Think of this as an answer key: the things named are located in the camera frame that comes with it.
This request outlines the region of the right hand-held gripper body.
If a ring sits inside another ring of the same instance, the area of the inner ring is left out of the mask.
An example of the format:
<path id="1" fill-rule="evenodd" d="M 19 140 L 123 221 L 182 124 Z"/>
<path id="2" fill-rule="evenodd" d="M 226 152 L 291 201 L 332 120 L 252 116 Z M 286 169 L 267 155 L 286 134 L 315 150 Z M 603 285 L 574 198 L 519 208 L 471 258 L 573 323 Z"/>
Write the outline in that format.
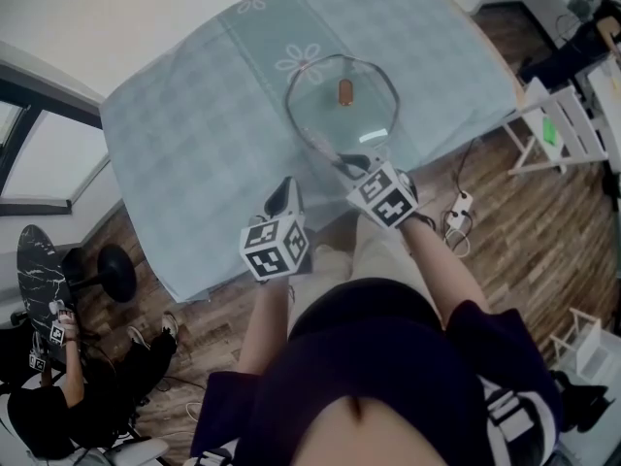
<path id="1" fill-rule="evenodd" d="M 409 177 L 383 161 L 346 195 L 350 205 L 378 226 L 397 228 L 418 208 Z"/>

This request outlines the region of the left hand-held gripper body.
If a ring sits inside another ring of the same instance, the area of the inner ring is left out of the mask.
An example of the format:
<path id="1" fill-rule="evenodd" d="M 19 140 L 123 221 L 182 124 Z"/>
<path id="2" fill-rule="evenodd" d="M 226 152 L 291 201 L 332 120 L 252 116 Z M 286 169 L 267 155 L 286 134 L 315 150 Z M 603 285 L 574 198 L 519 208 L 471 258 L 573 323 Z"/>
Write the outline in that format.
<path id="1" fill-rule="evenodd" d="M 275 217 L 256 214 L 240 236 L 239 253 L 257 281 L 297 274 L 310 248 L 303 210 Z"/>

